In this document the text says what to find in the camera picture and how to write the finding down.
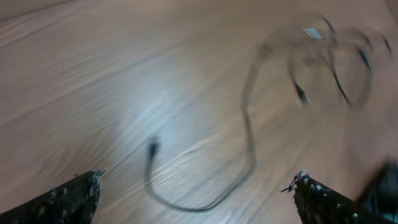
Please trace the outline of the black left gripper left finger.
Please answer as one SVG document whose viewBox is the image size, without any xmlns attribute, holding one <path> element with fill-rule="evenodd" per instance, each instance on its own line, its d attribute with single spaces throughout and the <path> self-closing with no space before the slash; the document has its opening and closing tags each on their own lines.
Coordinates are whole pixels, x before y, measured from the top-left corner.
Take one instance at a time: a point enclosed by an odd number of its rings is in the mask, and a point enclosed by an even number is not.
<svg viewBox="0 0 398 224">
<path fill-rule="evenodd" d="M 103 169 L 76 175 L 1 214 L 1 224 L 91 224 L 99 205 Z"/>
</svg>

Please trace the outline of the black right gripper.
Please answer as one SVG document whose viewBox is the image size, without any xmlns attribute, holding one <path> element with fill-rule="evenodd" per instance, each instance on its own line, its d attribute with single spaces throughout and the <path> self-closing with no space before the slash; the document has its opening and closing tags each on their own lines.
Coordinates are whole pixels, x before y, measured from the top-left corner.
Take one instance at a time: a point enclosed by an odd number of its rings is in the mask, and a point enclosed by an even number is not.
<svg viewBox="0 0 398 224">
<path fill-rule="evenodd" d="M 397 223 L 397 162 L 388 162 L 374 175 L 357 202 L 370 213 Z"/>
</svg>

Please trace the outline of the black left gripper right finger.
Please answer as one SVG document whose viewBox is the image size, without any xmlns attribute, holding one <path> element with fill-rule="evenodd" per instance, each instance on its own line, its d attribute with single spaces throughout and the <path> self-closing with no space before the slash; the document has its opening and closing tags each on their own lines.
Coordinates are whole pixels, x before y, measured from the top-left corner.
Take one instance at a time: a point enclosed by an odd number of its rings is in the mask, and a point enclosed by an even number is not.
<svg viewBox="0 0 398 224">
<path fill-rule="evenodd" d="M 294 176 L 282 192 L 293 192 L 294 204 L 303 224 L 388 224 L 395 222 L 395 213 L 382 213 L 375 201 L 370 207 L 311 178 L 306 170 Z"/>
</svg>

